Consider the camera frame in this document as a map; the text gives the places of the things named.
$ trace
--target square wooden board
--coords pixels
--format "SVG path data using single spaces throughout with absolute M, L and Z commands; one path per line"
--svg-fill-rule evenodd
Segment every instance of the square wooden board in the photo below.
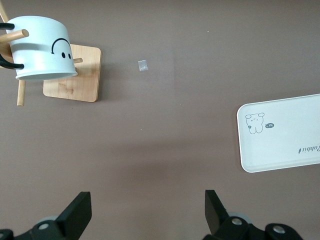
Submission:
M 98 99 L 102 52 L 97 47 L 71 44 L 77 76 L 43 81 L 43 94 L 47 97 L 95 102 Z

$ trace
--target mug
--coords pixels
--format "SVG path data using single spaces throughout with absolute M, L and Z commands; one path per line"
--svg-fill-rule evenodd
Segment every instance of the mug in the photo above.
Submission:
M 43 16 L 19 16 L 0 23 L 7 33 L 26 29 L 29 36 L 11 41 L 14 63 L 0 55 L 0 66 L 16 69 L 18 80 L 53 80 L 76 76 L 66 27 Z

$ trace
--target silver screw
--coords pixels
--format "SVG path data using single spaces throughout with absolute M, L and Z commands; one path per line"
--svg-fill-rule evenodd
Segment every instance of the silver screw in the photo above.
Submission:
M 242 221 L 239 218 L 232 219 L 232 223 L 238 226 L 242 225 Z
M 44 224 L 41 224 L 38 228 L 39 228 L 39 230 L 43 230 L 43 229 L 46 229 L 47 227 L 49 227 L 49 224 L 44 223 Z
M 286 230 L 282 227 L 282 226 L 273 226 L 273 231 L 275 231 L 278 234 L 284 234 L 286 232 Z

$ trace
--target mug handle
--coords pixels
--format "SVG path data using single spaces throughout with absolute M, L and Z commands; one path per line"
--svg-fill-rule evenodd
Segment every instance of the mug handle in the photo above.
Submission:
M 0 23 L 0 29 L 4 29 L 4 30 L 12 30 L 15 28 L 15 25 L 13 23 Z M 23 64 L 16 64 L 16 63 L 12 63 L 9 62 L 7 60 L 5 60 L 1 54 L 0 54 L 0 66 L 6 68 L 6 69 L 23 69 L 25 67 L 25 65 Z

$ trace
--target cartoon bear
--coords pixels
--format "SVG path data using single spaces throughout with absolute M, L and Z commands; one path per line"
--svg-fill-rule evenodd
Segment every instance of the cartoon bear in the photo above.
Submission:
M 245 116 L 246 124 L 248 125 L 251 134 L 261 133 L 263 130 L 262 123 L 264 122 L 264 113 L 248 114 Z

